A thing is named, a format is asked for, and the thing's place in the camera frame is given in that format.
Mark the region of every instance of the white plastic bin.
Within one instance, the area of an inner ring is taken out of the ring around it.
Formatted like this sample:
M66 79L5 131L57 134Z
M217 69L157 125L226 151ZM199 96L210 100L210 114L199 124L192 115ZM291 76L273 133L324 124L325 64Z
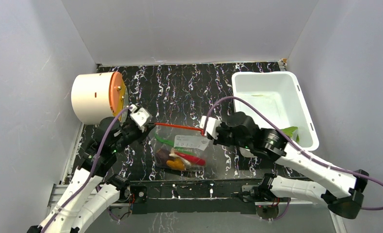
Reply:
M319 147L319 140L304 101L296 76L287 71L270 73L237 72L232 76L233 95L239 97L273 122L280 129L299 127L299 145L313 151ZM234 100L235 111L251 116L260 128L272 128L245 104ZM245 157L253 155L240 148Z

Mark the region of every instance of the plastic bag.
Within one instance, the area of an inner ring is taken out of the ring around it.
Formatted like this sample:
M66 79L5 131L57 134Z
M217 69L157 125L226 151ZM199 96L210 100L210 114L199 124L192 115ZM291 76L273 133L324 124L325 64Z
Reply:
M150 137L156 166L178 171L200 171L206 167L205 150L212 142L201 136L200 129L157 125Z

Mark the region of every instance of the black marble table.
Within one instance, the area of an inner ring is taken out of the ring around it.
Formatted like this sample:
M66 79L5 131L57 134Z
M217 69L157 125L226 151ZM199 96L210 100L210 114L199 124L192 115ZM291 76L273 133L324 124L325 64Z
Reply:
M197 127L202 115L218 99L233 95L231 77L235 72L280 71L277 62L188 64L163 66L100 67L97 72L119 71L128 88L129 103L144 107L154 122ZM215 108L222 117L234 111L231 101ZM85 125L80 142L91 138L95 126ZM76 162L80 158L78 151ZM150 139L144 145L133 143L117 154L117 163L108 176L119 174L131 181L186 179L262 178L265 173L285 177L302 176L291 168L272 162L242 157L235 147L208 148L208 166L200 172L180 172L155 166Z

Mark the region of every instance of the black wire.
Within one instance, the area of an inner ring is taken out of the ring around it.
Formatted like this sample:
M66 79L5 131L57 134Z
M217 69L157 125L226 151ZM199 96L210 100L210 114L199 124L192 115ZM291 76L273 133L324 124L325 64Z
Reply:
M130 211L129 211L129 212L126 212L126 213L124 213L124 214L123 214L123 216L120 218L120 220L122 220L122 219L124 218L124 216L125 216L125 215L127 215L127 214L130 214Z

